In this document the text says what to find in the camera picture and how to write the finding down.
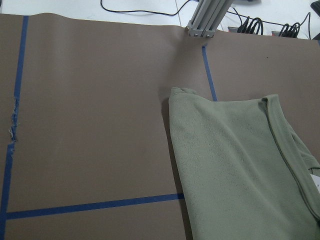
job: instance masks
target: blue tape strip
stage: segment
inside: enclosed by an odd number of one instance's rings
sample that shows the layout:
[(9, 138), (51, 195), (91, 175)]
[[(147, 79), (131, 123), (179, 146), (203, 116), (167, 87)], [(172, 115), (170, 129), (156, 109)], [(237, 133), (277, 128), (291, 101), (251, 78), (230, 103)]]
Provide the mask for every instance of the blue tape strip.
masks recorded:
[(82, 211), (97, 210), (97, 209), (109, 209), (109, 208), (123, 207), (123, 206), (129, 206), (129, 205), (165, 202), (165, 201), (179, 200), (184, 198), (185, 197), (183, 193), (159, 195), (159, 196), (147, 196), (147, 197), (131, 198), (131, 199), (124, 199), (124, 200), (116, 200), (116, 201), (104, 201), (104, 202), (96, 202), (96, 203), (89, 203), (89, 204), (51, 207), (51, 208), (28, 210), (28, 211), (8, 212), (6, 217), (8, 220), (32, 218), (32, 217), (39, 217), (39, 216), (46, 216), (46, 215), (66, 214), (66, 213), (82, 212)]
[(28, 20), (29, 20), (28, 16), (23, 17), (19, 57), (18, 57), (18, 64), (17, 64), (17, 70), (16, 70), (15, 85), (14, 85), (15, 103), (14, 103), (13, 114), (11, 116), (11, 118), (12, 118), (12, 127), (11, 127), (12, 137), (11, 137), (11, 140), (12, 140), (12, 142), (10, 144), (8, 144), (7, 151), (6, 151), (5, 168), (4, 168), (4, 176), (3, 176), (3, 187), (2, 187), (2, 195), (1, 195), (0, 240), (5, 239), (7, 209), (8, 209), (8, 202), (9, 202), (10, 182), (11, 182), (11, 169), (12, 169), (12, 164), (13, 164), (13, 154), (15, 151), (15, 142), (17, 140), (16, 139), (16, 131), (17, 131), (17, 125), (18, 125), (20, 89), (21, 89), (22, 73), (23, 73), (23, 68), (24, 68)]
[(213, 101), (217, 102), (218, 99), (217, 99), (217, 95), (216, 95), (216, 90), (215, 90), (215, 86), (214, 86), (214, 81), (212, 80), (212, 76), (211, 76), (211, 72), (210, 72), (210, 67), (209, 67), (209, 63), (208, 63), (206, 47), (207, 47), (207, 45), (203, 45), (203, 46), (202, 46), (202, 56), (203, 56), (203, 61), (204, 61), (204, 66), (205, 66), (205, 71), (206, 71), (206, 76), (207, 76), (208, 81), (209, 81), (209, 86), (210, 86), (210, 91), (211, 91), (212, 99), (213, 99)]

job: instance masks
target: white floor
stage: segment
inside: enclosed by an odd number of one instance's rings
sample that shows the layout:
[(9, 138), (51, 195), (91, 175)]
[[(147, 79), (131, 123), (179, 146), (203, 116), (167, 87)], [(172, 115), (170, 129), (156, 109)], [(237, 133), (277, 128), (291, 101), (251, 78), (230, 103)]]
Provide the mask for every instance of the white floor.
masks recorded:
[[(103, 0), (103, 5), (112, 10), (149, 10), (156, 12), (175, 13), (186, 0)], [(315, 0), (235, 0), (233, 5), (239, 14), (259, 17), (268, 22), (294, 24), (302, 22), (311, 12), (311, 38), (320, 32), (320, 17), (312, 10), (310, 4)], [(100, 0), (2, 0), (0, 13), (15, 15), (35, 15), (55, 13), (73, 19), (85, 19), (119, 23), (145, 25), (176, 25), (185, 27), (197, 6), (190, 1), (176, 16), (165, 16), (146, 13), (112, 13), (103, 10)], [(228, 26), (239, 27), (238, 16), (227, 13), (218, 29), (228, 31)], [(281, 26), (263, 25), (264, 35), (271, 31), (280, 31)], [(298, 35), (300, 39), (308, 38), (308, 20), (302, 25)]]

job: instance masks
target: folded garment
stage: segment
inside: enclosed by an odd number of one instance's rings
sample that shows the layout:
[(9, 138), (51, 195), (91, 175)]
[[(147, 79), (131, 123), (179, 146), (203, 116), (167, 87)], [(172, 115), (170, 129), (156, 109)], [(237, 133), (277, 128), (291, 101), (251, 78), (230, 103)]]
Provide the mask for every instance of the folded garment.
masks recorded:
[(212, 102), (173, 88), (169, 115), (194, 240), (320, 240), (320, 164), (277, 95)]

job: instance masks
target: clothing label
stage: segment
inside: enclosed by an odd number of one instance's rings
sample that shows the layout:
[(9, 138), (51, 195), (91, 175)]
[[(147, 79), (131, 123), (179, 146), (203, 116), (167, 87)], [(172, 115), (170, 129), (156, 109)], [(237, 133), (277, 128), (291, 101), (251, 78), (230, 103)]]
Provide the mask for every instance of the clothing label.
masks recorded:
[(310, 175), (311, 175), (312, 180), (314, 181), (314, 183), (316, 185), (316, 188), (318, 189), (318, 191), (320, 193), (320, 177), (316, 176), (316, 175), (313, 175), (313, 174), (310, 174)]

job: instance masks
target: torn blue tape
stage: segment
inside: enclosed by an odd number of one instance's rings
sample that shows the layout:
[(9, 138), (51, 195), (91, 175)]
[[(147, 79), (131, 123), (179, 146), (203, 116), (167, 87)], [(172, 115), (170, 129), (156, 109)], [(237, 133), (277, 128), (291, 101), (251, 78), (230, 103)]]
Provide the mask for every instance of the torn blue tape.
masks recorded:
[(147, 196), (147, 197), (124, 199), (124, 200), (116, 200), (116, 201), (104, 201), (104, 202), (96, 202), (96, 203), (88, 203), (88, 204), (80, 204), (80, 205), (59, 206), (59, 207), (51, 207), (51, 208), (36, 209), (36, 210), (8, 212), (6, 217), (8, 220), (32, 218), (32, 217), (39, 217), (39, 216), (46, 216), (46, 215), (66, 214), (66, 213), (82, 212), (82, 211), (97, 210), (97, 209), (109, 209), (109, 208), (116, 208), (116, 207), (130, 206), (130, 205), (165, 202), (165, 201), (179, 200), (184, 198), (185, 196), (183, 193), (175, 193), (175, 194), (167, 194), (167, 195)]
[(209, 81), (209, 86), (210, 86), (212, 99), (213, 99), (213, 101), (217, 102), (218, 99), (217, 99), (217, 95), (216, 95), (214, 81), (212, 80), (212, 76), (211, 76), (211, 72), (210, 72), (210, 67), (209, 67), (209, 63), (208, 63), (206, 47), (207, 47), (207, 45), (203, 45), (202, 46), (202, 56), (203, 56), (204, 67), (205, 67), (205, 71), (206, 71), (206, 76), (207, 76), (208, 81)]
[(17, 70), (16, 70), (15, 85), (14, 85), (14, 109), (13, 109), (13, 114), (11, 116), (11, 119), (12, 119), (11, 141), (12, 142), (8, 144), (7, 151), (6, 151), (2, 195), (1, 195), (0, 240), (5, 239), (7, 209), (8, 209), (8, 202), (9, 202), (10, 182), (11, 182), (11, 169), (13, 165), (13, 154), (15, 151), (15, 142), (17, 140), (16, 132), (17, 132), (17, 125), (18, 125), (18, 112), (19, 112), (19, 103), (20, 103), (22, 73), (23, 73), (24, 59), (25, 59), (28, 20), (29, 20), (28, 16), (23, 17), (19, 57), (18, 57), (18, 64), (17, 64)]

